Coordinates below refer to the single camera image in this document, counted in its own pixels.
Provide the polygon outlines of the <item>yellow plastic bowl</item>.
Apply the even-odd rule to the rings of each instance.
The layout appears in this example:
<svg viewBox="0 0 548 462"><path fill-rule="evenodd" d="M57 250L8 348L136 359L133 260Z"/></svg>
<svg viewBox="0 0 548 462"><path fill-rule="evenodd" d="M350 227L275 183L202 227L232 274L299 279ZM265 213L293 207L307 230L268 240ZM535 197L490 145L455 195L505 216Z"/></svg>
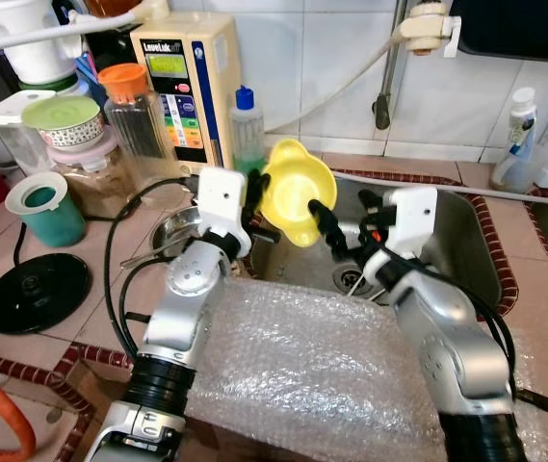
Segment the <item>yellow plastic bowl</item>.
<svg viewBox="0 0 548 462"><path fill-rule="evenodd" d="M321 238L309 203L319 201L331 210L338 186L330 167L310 154L295 138L275 142L264 173L270 177L262 193L259 212L283 237L298 247L309 247Z"/></svg>

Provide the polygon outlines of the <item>green liquid bottle blue cap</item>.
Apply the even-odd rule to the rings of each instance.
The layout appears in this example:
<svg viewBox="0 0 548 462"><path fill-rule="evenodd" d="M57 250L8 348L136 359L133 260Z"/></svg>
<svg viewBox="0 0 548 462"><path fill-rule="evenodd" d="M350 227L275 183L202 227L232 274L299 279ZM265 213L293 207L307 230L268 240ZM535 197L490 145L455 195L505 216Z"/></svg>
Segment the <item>green liquid bottle blue cap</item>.
<svg viewBox="0 0 548 462"><path fill-rule="evenodd" d="M248 87L235 90L235 106L230 110L231 159L234 170L248 175L268 162L264 143L264 115L256 106L255 92Z"/></svg>

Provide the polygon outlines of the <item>shallow steel dish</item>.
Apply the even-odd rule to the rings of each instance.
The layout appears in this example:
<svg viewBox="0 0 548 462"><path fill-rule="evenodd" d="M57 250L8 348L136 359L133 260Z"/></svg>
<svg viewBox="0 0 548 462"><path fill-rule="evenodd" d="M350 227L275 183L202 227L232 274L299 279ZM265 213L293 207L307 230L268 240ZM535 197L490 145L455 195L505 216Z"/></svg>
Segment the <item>shallow steel dish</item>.
<svg viewBox="0 0 548 462"><path fill-rule="evenodd" d="M150 247L154 256L175 258L189 245L189 240L198 238L200 215L196 206L176 211L164 218L150 234Z"/></svg>

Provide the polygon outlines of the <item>clear jar orange lid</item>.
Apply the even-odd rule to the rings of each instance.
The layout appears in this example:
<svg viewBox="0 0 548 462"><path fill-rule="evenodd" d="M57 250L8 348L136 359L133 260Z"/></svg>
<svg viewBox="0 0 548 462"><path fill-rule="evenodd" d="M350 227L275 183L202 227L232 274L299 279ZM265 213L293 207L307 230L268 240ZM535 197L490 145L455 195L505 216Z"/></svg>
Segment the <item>clear jar orange lid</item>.
<svg viewBox="0 0 548 462"><path fill-rule="evenodd" d="M156 180L178 175L164 137L162 104L153 91L144 66L115 64L97 74L108 101L103 110L111 127L122 141L125 153L131 154L134 180L139 188Z"/></svg>

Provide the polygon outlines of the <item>clear bubble wrap sheet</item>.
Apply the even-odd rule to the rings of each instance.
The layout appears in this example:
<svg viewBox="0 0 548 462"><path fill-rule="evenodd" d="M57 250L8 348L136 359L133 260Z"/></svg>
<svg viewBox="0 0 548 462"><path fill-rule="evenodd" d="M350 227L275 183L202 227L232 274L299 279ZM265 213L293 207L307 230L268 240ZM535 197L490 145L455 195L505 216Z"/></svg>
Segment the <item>clear bubble wrap sheet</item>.
<svg viewBox="0 0 548 462"><path fill-rule="evenodd" d="M255 280L226 283L187 400L191 418L331 462L529 462L507 358L429 282L392 307Z"/></svg>

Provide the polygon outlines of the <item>beige water ionizer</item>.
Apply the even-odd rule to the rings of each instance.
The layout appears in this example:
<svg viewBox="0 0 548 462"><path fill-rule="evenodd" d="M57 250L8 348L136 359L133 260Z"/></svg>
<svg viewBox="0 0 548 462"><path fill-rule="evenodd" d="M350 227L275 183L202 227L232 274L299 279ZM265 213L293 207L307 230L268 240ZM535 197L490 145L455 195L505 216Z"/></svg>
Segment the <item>beige water ionizer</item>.
<svg viewBox="0 0 548 462"><path fill-rule="evenodd" d="M154 120L178 170L231 167L230 110L242 78L231 14L169 13L129 37L158 97Z"/></svg>

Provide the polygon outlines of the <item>brown powder jar pink lid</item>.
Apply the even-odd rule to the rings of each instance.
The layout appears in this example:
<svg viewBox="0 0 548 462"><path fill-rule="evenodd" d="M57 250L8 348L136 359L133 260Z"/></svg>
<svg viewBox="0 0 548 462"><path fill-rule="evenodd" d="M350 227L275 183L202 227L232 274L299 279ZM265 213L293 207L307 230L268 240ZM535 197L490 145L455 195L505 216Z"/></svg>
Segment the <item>brown powder jar pink lid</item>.
<svg viewBox="0 0 548 462"><path fill-rule="evenodd" d="M55 171L65 177L72 199L84 215L115 218L136 193L131 163L111 129L84 150L46 146L45 151L55 163Z"/></svg>

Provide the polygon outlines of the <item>small white spray bottle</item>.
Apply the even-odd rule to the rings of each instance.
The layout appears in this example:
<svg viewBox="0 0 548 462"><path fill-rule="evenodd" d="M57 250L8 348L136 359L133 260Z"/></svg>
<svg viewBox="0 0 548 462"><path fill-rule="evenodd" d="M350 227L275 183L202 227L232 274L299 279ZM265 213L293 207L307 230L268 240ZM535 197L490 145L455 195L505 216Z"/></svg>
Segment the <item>small white spray bottle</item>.
<svg viewBox="0 0 548 462"><path fill-rule="evenodd" d="M535 162L533 159L536 124L536 92L524 87L511 94L509 112L509 150L490 176L490 185L506 193L525 194L533 187Z"/></svg>

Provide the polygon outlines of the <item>beige faucet water filter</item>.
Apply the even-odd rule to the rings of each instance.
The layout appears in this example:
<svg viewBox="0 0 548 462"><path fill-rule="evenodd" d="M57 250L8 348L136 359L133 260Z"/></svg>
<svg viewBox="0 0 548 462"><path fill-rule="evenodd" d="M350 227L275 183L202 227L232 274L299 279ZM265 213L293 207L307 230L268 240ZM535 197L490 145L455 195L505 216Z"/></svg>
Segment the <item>beige faucet water filter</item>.
<svg viewBox="0 0 548 462"><path fill-rule="evenodd" d="M393 28L392 42L405 43L415 56L441 49L442 57L455 58L461 39L462 17L450 14L441 0L420 0L400 25Z"/></svg>

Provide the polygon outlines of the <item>teal cup white rim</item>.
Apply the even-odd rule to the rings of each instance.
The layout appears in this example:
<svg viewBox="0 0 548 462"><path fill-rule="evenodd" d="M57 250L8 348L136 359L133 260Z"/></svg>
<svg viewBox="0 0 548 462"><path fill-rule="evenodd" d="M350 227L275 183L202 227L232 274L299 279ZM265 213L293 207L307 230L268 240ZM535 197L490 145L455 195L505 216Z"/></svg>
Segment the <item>teal cup white rim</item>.
<svg viewBox="0 0 548 462"><path fill-rule="evenodd" d="M85 237L84 217L61 173L33 173L19 181L10 189L5 206L46 246L68 247Z"/></svg>

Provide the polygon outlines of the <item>patterned bowl green lid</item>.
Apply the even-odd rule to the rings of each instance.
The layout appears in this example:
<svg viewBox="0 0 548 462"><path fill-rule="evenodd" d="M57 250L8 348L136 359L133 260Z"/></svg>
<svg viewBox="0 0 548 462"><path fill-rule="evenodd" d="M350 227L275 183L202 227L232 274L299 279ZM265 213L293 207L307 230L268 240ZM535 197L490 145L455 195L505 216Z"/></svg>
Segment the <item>patterned bowl green lid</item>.
<svg viewBox="0 0 548 462"><path fill-rule="evenodd" d="M101 116L101 107L92 98L67 95L33 102L22 111L21 120L36 129L50 148L81 151L105 135Z"/></svg>

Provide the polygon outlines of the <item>black pan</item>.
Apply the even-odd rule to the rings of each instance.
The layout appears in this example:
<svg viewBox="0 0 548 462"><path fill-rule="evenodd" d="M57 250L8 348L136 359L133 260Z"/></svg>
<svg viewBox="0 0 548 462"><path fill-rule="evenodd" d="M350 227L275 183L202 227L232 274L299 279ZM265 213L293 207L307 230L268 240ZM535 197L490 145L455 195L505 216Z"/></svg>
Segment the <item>black pan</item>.
<svg viewBox="0 0 548 462"><path fill-rule="evenodd" d="M548 0L453 0L450 14L466 54L548 62Z"/></svg>

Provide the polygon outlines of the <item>black round kettle base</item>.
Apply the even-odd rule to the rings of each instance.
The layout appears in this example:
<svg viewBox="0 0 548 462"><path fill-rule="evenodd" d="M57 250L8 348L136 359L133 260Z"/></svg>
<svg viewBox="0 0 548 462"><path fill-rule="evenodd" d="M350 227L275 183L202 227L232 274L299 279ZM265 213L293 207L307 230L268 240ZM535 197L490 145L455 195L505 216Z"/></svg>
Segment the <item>black round kettle base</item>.
<svg viewBox="0 0 548 462"><path fill-rule="evenodd" d="M66 252L15 265L0 277L0 334L40 333L65 321L90 287L88 265Z"/></svg>

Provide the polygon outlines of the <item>clear pitcher white lid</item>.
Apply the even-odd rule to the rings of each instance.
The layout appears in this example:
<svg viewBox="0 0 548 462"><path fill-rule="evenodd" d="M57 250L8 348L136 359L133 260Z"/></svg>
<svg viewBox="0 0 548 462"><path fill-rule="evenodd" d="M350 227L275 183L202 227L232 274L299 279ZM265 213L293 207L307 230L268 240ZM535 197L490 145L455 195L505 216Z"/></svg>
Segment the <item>clear pitcher white lid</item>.
<svg viewBox="0 0 548 462"><path fill-rule="evenodd" d="M52 90L21 90L0 102L1 141L27 175L52 171L55 163L46 154L46 142L39 132L23 123L22 112L27 106L54 96Z"/></svg>

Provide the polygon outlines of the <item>white plastic jug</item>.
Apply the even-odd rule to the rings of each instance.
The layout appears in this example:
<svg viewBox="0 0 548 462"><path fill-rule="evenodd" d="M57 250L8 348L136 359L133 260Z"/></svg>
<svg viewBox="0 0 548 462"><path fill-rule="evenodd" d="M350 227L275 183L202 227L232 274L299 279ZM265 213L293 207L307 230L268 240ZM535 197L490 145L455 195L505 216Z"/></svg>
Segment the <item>white plastic jug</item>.
<svg viewBox="0 0 548 462"><path fill-rule="evenodd" d="M30 34L61 25L52 0L0 0L0 37ZM31 87L57 84L74 78L74 59L54 39L4 48L19 81Z"/></svg>

